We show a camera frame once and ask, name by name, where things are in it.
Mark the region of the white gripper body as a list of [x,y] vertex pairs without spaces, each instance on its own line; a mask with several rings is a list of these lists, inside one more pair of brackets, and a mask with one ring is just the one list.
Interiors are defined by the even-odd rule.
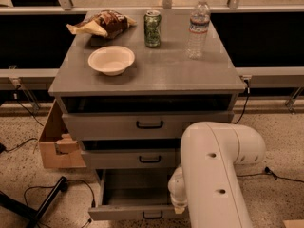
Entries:
[[183,179],[182,168],[179,166],[174,171],[168,182],[170,199],[176,209],[185,209],[187,207],[187,197]]

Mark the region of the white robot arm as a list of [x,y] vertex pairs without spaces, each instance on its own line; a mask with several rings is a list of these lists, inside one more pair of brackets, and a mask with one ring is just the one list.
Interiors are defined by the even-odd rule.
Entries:
[[234,166],[261,162],[265,151],[261,135],[245,125],[188,126],[168,182],[175,213],[188,212],[192,228],[253,228]]

